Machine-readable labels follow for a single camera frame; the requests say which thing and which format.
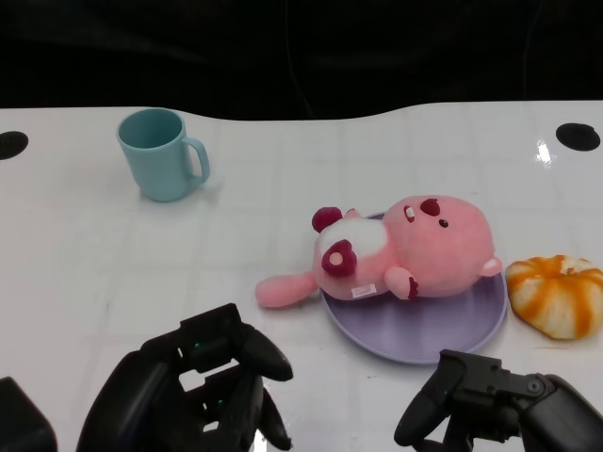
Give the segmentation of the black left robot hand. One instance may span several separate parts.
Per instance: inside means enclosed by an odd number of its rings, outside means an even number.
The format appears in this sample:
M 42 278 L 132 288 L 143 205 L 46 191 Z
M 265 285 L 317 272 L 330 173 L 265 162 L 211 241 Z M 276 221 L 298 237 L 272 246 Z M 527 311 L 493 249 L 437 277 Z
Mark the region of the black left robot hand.
M 292 447 L 264 386 L 291 364 L 229 303 L 145 342 L 115 367 L 82 428 L 80 451 L 248 451 L 261 433 Z

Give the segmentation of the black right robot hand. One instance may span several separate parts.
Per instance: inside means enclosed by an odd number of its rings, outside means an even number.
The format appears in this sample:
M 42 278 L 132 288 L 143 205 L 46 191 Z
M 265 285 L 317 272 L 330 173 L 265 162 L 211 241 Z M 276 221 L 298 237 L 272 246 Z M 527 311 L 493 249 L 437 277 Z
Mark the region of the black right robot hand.
M 477 439 L 527 451 L 599 451 L 602 415 L 556 375 L 518 375 L 499 359 L 444 349 L 394 434 L 416 451 L 471 451 Z

